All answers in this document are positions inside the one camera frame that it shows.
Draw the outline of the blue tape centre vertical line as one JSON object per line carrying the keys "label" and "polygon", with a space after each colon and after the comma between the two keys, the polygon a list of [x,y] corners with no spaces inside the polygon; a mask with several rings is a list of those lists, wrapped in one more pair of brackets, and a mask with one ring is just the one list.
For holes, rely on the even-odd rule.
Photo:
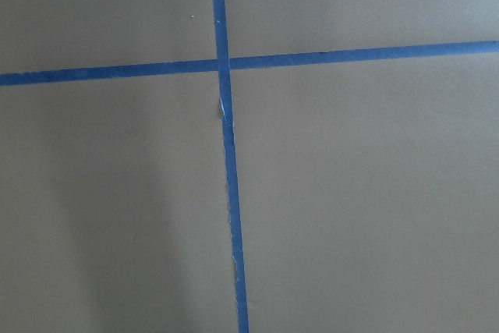
{"label": "blue tape centre vertical line", "polygon": [[246,295],[246,275],[242,241],[242,224],[239,202],[239,181],[236,162],[232,82],[228,50],[228,29],[225,0],[213,0],[214,32],[218,64],[219,98],[222,113],[222,133],[225,154],[225,172],[228,193],[228,216],[232,242],[232,259],[235,269],[235,304],[238,331],[250,330]]}

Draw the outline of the blue tape lower horizontal line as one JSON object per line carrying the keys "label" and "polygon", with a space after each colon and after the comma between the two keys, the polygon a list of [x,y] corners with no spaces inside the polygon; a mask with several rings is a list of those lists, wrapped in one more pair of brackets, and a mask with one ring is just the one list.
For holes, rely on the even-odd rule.
{"label": "blue tape lower horizontal line", "polygon": [[[228,60],[230,69],[266,69],[286,66],[308,66],[343,62],[361,62],[400,58],[424,58],[446,55],[497,53],[497,41],[473,41],[448,44],[422,44],[400,47],[361,48],[295,54],[235,57]],[[3,73],[1,86],[64,83],[88,80],[110,80],[142,76],[187,73],[210,73],[218,70],[215,59],[179,62],[156,62],[123,66],[56,69],[24,73]]]}

